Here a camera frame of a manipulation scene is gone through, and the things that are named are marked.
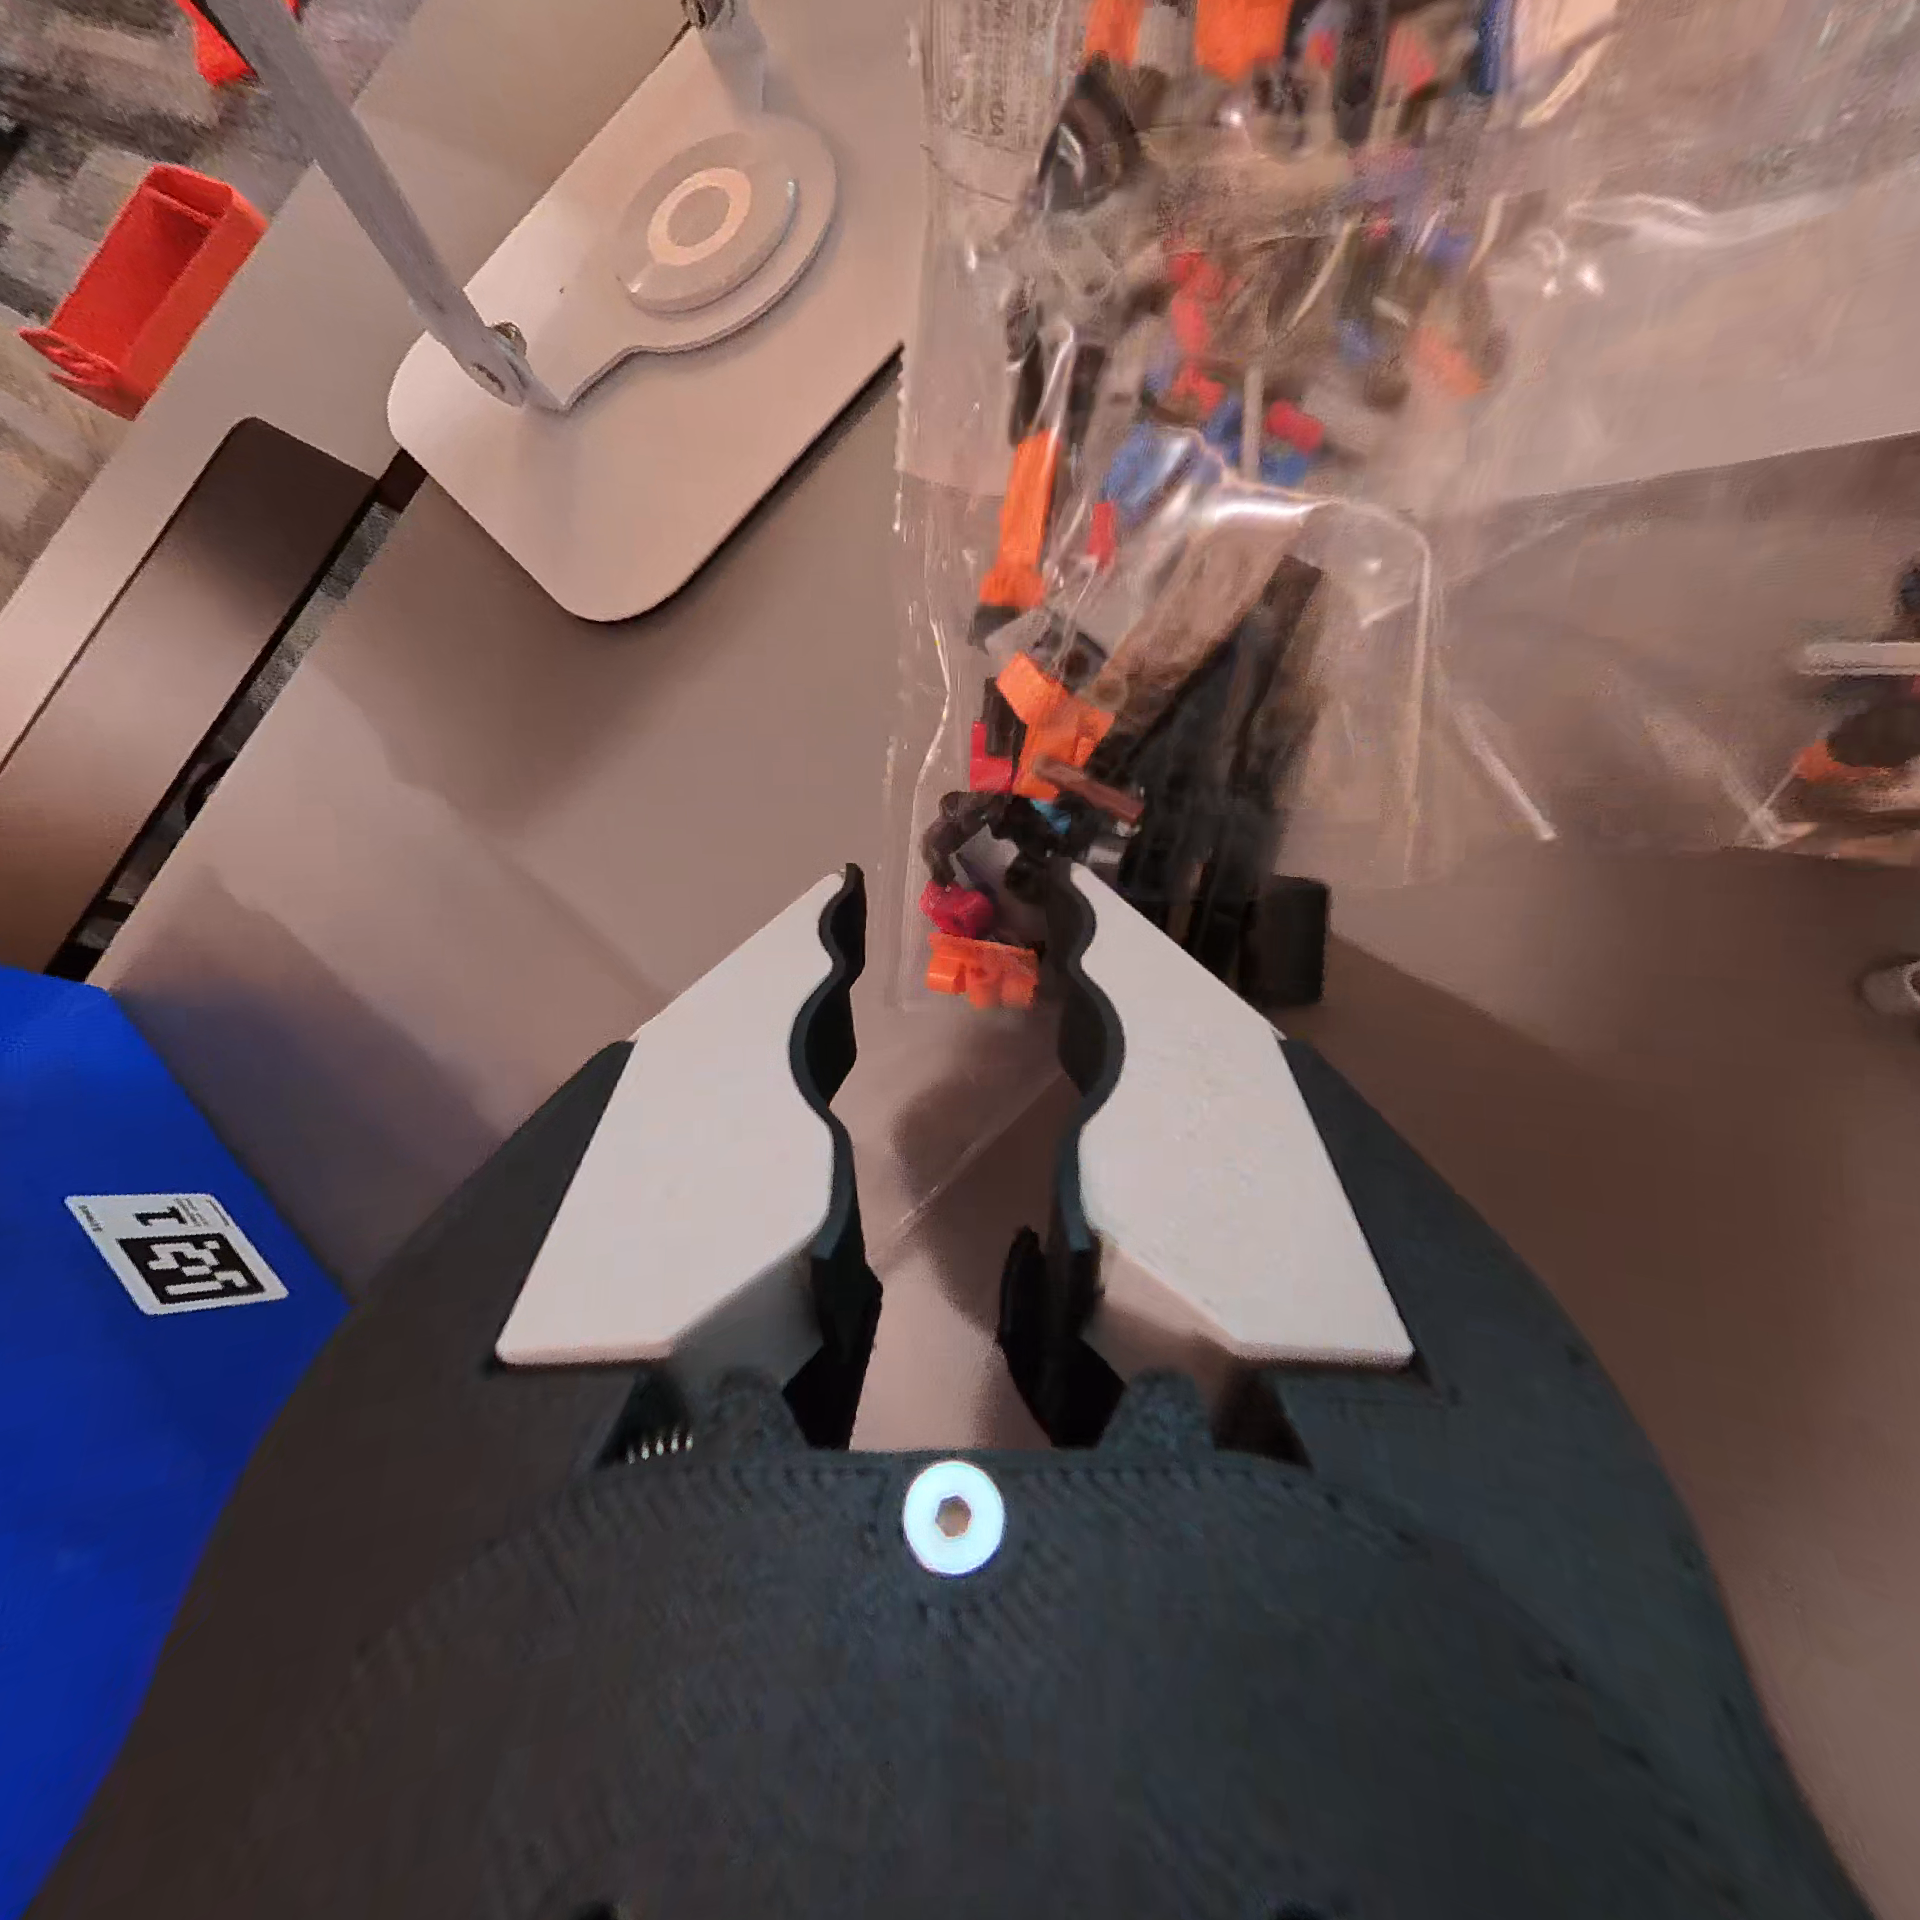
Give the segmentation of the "blue plastic box with tag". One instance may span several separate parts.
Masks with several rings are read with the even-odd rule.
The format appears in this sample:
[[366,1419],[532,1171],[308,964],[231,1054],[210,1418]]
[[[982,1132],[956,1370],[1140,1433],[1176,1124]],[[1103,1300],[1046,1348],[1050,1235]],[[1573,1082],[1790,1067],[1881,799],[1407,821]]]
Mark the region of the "blue plastic box with tag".
[[124,1009],[2,975],[2,1913],[149,1691],[344,1295]]

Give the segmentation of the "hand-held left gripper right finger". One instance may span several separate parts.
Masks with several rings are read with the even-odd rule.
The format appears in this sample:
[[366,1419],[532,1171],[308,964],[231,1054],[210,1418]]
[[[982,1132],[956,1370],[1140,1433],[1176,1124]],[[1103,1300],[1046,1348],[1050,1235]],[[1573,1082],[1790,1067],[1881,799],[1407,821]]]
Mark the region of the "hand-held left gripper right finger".
[[999,1276],[996,1345],[1055,1450],[1175,1373],[1215,1433],[1263,1373],[1398,1373],[1414,1346],[1281,1034],[1090,870],[1046,898],[1076,1095],[1046,1219]]

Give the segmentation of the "clear bag of lego pieces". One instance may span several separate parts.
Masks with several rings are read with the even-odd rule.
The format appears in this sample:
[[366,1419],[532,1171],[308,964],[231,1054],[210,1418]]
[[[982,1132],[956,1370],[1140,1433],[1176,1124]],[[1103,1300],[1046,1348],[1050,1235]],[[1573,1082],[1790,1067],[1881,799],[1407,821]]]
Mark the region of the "clear bag of lego pieces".
[[1281,870],[1784,845],[1916,558],[1916,5],[926,5],[887,991],[1032,1022],[1113,769],[1322,572]]

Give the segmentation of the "orange plastic bracket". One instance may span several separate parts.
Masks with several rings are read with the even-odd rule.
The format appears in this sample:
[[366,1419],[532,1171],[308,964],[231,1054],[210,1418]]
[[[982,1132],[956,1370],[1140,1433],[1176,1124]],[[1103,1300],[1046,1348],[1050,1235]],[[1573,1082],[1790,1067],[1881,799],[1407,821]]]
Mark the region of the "orange plastic bracket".
[[239,84],[268,87],[247,55],[218,28],[202,5],[174,3],[180,11],[191,39],[194,66],[202,83],[213,89],[229,89]]
[[133,421],[268,228],[229,182],[153,165],[50,325],[17,338],[69,394]]

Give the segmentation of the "white book stand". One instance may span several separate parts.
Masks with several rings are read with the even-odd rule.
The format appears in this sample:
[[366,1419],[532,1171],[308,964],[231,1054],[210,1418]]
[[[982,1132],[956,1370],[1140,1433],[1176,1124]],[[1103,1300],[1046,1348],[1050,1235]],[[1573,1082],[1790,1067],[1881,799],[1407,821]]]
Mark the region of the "white book stand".
[[423,325],[389,425],[566,613],[680,590],[890,361],[921,246],[912,5],[423,5],[420,213],[284,5],[210,5]]

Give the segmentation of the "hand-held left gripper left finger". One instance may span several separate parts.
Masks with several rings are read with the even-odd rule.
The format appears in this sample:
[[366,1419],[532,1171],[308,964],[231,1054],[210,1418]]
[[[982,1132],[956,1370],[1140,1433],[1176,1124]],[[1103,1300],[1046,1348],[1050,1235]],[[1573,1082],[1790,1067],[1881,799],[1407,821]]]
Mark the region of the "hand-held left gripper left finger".
[[633,1364],[682,1404],[754,1370],[812,1446],[847,1446],[879,1282],[831,1101],[856,1063],[865,926],[846,865],[631,1035],[501,1364]]

